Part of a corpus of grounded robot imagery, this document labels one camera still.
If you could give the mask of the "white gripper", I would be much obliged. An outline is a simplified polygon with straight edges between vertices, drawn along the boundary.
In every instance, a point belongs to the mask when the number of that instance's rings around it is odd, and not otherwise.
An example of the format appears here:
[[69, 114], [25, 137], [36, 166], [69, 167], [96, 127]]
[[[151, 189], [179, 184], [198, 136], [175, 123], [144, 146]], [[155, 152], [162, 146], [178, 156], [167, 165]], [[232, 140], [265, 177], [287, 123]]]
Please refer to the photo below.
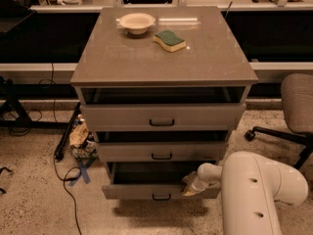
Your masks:
[[207, 185], [204, 182], [202, 182], [194, 173], [184, 176], [182, 181], [186, 185], [190, 184], [190, 189], [185, 188], [182, 191], [182, 195], [184, 197], [192, 197], [195, 194], [203, 192], [207, 188]]

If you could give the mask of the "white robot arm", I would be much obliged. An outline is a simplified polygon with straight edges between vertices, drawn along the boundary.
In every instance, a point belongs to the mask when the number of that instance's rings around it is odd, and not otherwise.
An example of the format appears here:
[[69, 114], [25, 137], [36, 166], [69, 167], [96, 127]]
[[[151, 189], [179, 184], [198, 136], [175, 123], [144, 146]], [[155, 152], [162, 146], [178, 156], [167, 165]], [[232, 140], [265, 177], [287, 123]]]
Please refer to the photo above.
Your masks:
[[224, 235], [282, 235], [275, 204], [299, 206], [308, 196], [296, 168], [246, 151], [230, 155], [222, 166], [201, 164], [183, 182], [185, 197], [221, 187]]

